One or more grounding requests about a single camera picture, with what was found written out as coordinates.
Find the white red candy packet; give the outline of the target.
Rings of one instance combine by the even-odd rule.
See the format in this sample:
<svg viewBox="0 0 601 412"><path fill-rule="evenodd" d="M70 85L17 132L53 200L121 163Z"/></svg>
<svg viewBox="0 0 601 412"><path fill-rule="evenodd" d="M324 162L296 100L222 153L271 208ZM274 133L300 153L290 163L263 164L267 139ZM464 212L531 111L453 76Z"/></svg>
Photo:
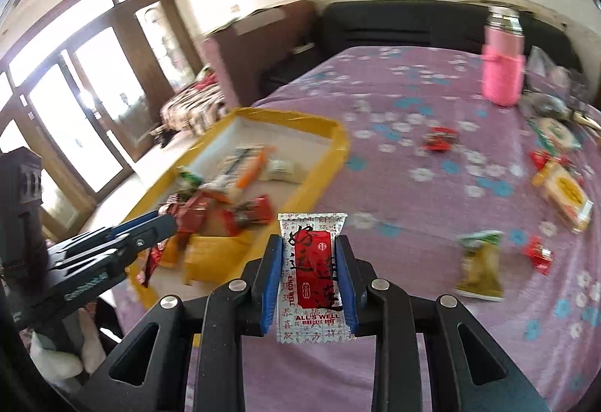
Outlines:
<svg viewBox="0 0 601 412"><path fill-rule="evenodd" d="M276 338L286 345L352 340L337 284L335 238L345 213L280 214L283 263Z"/></svg>

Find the large yellow snack bag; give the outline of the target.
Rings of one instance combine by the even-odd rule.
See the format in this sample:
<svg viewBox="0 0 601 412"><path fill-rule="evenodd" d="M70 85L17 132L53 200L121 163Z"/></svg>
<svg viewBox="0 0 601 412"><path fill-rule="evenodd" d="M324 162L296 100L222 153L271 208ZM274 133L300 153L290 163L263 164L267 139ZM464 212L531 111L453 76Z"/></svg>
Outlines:
<svg viewBox="0 0 601 412"><path fill-rule="evenodd" d="M235 237L193 235L184 255L183 281L222 284L240 276L255 238L254 231Z"/></svg>

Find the green yellow snack packet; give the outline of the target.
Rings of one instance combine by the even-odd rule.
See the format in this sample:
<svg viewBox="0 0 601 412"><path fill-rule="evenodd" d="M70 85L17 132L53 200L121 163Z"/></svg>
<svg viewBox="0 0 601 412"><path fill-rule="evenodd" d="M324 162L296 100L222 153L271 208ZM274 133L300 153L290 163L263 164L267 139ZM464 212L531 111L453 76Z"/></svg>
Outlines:
<svg viewBox="0 0 601 412"><path fill-rule="evenodd" d="M462 278L455 286L458 295L486 301L502 301L504 289L499 277L499 244L502 231L483 230L460 235Z"/></svg>

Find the yellow rimmed white tray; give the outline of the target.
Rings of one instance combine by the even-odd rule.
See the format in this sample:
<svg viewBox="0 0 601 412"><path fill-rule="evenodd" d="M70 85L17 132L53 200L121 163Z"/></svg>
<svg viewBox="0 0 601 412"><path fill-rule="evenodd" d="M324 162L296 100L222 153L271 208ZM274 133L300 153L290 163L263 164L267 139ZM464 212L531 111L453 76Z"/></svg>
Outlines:
<svg viewBox="0 0 601 412"><path fill-rule="evenodd" d="M177 174L186 168L200 174L201 194L208 203L206 220L192 235L235 237L254 231L256 238L246 256L261 256L275 220L231 234L223 213L260 195L272 213L309 213L344 165L349 150L348 133L332 119L293 111L239 108L214 124L140 195L126 215L128 220L159 208L177 188ZM160 297L176 294L195 298L215 283L183 281L186 244L172 243L148 286L137 279L143 264L136 260L127 278L144 309Z"/></svg>

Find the purple floral tablecloth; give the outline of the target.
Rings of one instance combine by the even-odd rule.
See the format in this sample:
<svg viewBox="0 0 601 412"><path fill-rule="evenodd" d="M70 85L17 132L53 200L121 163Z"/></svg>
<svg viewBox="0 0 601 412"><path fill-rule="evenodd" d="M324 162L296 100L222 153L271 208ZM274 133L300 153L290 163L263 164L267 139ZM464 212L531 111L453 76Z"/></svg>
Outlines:
<svg viewBox="0 0 601 412"><path fill-rule="evenodd" d="M486 101L478 56L353 47L261 101L342 123L349 157L318 204L342 211L355 255L409 294L461 278L458 237L503 232L504 299L467 307L554 411L575 407L600 368L600 221L571 232L531 180L537 138L521 113ZM448 152L431 127L458 132Z"/></svg>

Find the wooden glass door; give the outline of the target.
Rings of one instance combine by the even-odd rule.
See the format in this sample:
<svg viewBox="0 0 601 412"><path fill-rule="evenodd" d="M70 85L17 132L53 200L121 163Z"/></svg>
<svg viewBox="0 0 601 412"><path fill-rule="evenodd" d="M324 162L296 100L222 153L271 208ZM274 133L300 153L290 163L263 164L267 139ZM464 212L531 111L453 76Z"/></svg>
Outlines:
<svg viewBox="0 0 601 412"><path fill-rule="evenodd" d="M42 158L50 238L116 217L183 150L153 132L202 65L175 0L62 0L2 56L1 146Z"/></svg>

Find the small red candy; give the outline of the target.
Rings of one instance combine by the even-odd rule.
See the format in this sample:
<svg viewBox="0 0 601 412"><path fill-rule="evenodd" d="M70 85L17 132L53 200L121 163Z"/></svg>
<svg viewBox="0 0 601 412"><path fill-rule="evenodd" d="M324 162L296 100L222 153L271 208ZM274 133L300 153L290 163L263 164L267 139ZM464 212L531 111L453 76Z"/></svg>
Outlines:
<svg viewBox="0 0 601 412"><path fill-rule="evenodd" d="M448 127L431 127L424 135L422 147L428 152L448 152L458 141L458 132Z"/></svg>

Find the patterned daybed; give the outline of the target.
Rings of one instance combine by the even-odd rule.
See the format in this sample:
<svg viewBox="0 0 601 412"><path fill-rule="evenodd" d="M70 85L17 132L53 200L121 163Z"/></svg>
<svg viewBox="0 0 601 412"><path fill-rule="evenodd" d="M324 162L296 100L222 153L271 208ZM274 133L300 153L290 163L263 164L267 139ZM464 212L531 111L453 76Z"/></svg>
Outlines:
<svg viewBox="0 0 601 412"><path fill-rule="evenodd" d="M206 65L195 80L161 108L162 124L173 131L202 135L228 114L217 74Z"/></svg>

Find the yellow boxed snack packet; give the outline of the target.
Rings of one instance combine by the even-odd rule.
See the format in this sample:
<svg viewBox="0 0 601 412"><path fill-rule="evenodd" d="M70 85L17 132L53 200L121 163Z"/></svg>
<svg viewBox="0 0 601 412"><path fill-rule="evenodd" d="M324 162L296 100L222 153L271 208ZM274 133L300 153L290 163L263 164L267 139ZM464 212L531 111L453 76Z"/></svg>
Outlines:
<svg viewBox="0 0 601 412"><path fill-rule="evenodd" d="M594 203L561 164L549 160L533 177L532 185L558 211L572 232L582 233L589 227Z"/></svg>

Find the black sofa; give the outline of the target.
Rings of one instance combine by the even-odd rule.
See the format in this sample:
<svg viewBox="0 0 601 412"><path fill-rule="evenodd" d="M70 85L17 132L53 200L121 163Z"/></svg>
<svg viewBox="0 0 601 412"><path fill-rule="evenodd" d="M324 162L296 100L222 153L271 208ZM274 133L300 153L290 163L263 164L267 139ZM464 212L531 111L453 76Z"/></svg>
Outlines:
<svg viewBox="0 0 601 412"><path fill-rule="evenodd" d="M330 57L356 46L436 47L479 53L489 9L435 0L346 1L328 5L310 28L313 47L262 72L267 97Z"/></svg>

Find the pink sleeved thermos bottle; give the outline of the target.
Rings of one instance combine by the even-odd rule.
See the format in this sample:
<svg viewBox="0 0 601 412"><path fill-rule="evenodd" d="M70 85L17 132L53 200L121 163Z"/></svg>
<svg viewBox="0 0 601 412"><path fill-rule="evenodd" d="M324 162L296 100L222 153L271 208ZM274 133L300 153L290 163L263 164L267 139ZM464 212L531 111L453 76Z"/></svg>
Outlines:
<svg viewBox="0 0 601 412"><path fill-rule="evenodd" d="M518 103L524 82L525 37L516 10L489 6L482 47L482 91L493 104Z"/></svg>

